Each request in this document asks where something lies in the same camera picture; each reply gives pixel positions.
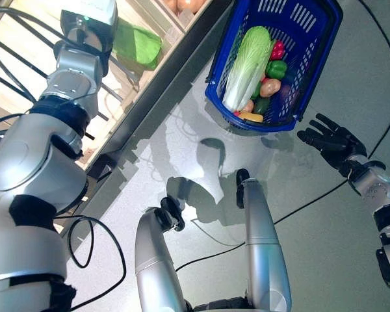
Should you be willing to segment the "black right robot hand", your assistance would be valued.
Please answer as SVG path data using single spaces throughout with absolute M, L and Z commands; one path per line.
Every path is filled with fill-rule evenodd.
M 310 127 L 297 132 L 298 138 L 320 152 L 322 158 L 334 169 L 341 170 L 355 155 L 367 156 L 365 145 L 347 128 L 318 113 Z

